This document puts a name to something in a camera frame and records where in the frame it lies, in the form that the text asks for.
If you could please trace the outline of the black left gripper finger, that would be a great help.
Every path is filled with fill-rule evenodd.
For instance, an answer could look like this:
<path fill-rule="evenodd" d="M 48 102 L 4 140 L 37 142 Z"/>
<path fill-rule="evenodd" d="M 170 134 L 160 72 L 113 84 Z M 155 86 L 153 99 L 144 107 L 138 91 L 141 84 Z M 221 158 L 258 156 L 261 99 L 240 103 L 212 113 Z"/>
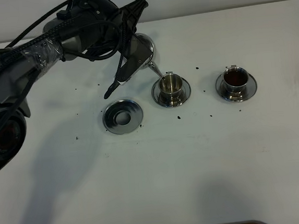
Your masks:
<path fill-rule="evenodd" d="M 143 10 L 148 7 L 149 4 L 146 0 L 135 0 L 121 8 L 124 13 L 125 20 L 130 23 L 137 23 L 143 13 Z"/>

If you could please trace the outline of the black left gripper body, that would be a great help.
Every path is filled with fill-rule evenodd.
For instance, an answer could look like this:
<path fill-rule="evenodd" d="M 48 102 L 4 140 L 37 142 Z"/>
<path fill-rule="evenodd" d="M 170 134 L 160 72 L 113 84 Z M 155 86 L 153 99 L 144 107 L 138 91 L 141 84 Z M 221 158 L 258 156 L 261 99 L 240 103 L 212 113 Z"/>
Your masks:
<path fill-rule="evenodd" d="M 134 7 L 118 8 L 116 14 L 122 38 L 130 38 L 137 31 L 136 25 L 139 20 L 137 10 Z"/>

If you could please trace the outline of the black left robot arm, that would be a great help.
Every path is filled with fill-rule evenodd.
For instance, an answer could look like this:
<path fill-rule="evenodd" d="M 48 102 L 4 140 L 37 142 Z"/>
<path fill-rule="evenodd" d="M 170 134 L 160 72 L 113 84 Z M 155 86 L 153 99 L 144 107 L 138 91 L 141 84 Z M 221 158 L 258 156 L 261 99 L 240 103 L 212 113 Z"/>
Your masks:
<path fill-rule="evenodd" d="M 146 0 L 123 7 L 111 0 L 67 0 L 29 26 L 44 23 L 40 36 L 21 44 L 22 35 L 0 49 L 0 170 L 19 152 L 30 117 L 27 95 L 58 61 L 102 61 L 121 54 L 105 98 L 141 69 L 152 52 L 138 38 Z"/>

